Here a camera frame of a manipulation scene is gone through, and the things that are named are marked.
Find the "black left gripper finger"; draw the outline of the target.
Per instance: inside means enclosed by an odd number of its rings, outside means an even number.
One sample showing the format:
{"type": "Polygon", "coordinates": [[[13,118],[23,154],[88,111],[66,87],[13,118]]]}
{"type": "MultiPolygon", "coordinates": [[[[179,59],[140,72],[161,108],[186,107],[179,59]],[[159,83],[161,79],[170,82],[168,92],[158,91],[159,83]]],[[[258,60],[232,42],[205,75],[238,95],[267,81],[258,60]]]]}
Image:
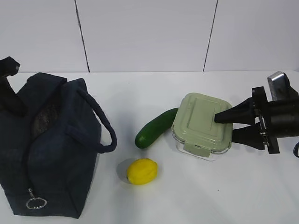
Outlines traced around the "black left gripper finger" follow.
{"type": "Polygon", "coordinates": [[[25,104],[12,89],[7,77],[18,73],[20,64],[8,56],[0,61],[0,110],[19,117],[25,116],[25,104]]]}

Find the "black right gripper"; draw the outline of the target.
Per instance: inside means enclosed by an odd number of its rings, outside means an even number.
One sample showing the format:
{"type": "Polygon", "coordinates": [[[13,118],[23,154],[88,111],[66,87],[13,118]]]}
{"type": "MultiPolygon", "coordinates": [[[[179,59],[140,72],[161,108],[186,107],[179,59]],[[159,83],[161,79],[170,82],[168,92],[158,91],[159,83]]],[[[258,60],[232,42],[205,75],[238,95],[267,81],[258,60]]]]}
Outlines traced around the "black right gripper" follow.
{"type": "Polygon", "coordinates": [[[299,97],[268,101],[264,87],[252,88],[252,97],[235,107],[215,114],[216,123],[238,123],[249,126],[234,129],[232,142],[280,153],[278,138],[299,135],[299,97]],[[255,109],[260,122],[255,123],[255,109]]]}

